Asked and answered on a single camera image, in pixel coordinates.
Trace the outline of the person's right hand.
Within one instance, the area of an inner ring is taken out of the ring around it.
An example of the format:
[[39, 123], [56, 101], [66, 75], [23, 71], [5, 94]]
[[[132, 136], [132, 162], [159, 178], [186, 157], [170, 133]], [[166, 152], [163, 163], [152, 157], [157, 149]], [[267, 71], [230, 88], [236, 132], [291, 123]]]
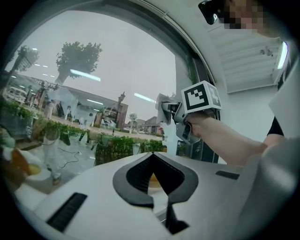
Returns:
[[210, 122], [213, 120], [206, 113], [191, 113], [187, 117], [187, 122], [192, 126], [192, 133], [199, 138], [206, 137], [210, 130]]

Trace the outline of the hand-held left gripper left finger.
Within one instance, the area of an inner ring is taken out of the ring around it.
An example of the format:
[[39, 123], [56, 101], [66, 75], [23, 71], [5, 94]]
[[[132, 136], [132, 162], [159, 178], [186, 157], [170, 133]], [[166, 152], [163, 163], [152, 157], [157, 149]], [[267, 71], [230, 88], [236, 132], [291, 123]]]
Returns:
[[49, 194], [35, 209], [47, 221], [73, 194], [87, 196], [64, 236], [74, 240], [165, 240], [169, 232], [152, 209], [125, 202], [113, 188], [113, 176], [122, 166], [145, 154], [138, 154], [95, 166]]

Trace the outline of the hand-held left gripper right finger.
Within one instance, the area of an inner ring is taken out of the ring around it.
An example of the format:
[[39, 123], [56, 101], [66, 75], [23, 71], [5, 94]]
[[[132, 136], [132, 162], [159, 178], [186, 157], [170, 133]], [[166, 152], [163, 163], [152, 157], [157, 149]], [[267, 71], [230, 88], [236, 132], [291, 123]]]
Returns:
[[208, 163], [163, 152], [153, 154], [159, 162], [179, 173], [173, 178], [167, 171], [163, 176], [174, 183], [184, 177], [168, 195], [171, 209], [179, 224], [187, 228], [171, 234], [161, 226], [154, 230], [155, 240], [233, 240], [237, 225], [238, 204], [232, 203], [233, 188], [241, 174], [241, 166]]

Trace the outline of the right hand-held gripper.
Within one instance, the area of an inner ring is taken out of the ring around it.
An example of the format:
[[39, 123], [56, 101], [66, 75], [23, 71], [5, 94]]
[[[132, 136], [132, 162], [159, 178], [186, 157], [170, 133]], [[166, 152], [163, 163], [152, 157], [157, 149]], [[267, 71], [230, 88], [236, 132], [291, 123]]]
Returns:
[[172, 117], [176, 124], [176, 135], [185, 143], [191, 145], [200, 141], [192, 135], [192, 126], [187, 122], [190, 113], [204, 111], [216, 113], [221, 110], [221, 100], [217, 88], [207, 81], [201, 81], [181, 91], [181, 102], [161, 103], [162, 115]]

